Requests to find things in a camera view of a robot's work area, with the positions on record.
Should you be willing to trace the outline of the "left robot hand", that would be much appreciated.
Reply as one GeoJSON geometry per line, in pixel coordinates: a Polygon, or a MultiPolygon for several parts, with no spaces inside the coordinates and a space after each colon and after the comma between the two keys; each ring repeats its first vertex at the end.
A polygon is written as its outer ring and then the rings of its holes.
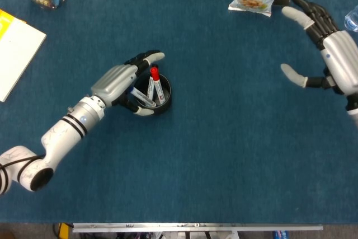
{"type": "Polygon", "coordinates": [[[91,92],[99,97],[107,107],[121,105],[139,116],[154,114],[153,109],[143,108],[132,103],[127,94],[129,88],[147,68],[162,60],[165,54],[159,50],[149,50],[116,65],[107,71],[92,87],[91,92]]]}

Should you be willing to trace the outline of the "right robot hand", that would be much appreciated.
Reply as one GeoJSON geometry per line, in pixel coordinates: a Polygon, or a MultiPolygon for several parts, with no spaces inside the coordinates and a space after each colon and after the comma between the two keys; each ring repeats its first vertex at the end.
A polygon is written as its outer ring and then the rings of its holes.
{"type": "Polygon", "coordinates": [[[334,88],[342,95],[357,94],[357,45],[353,38],[338,28],[324,7],[307,0],[292,1],[301,10],[285,6],[282,13],[304,29],[320,51],[327,72],[324,77],[307,77],[283,63],[284,75],[302,88],[334,88]]]}

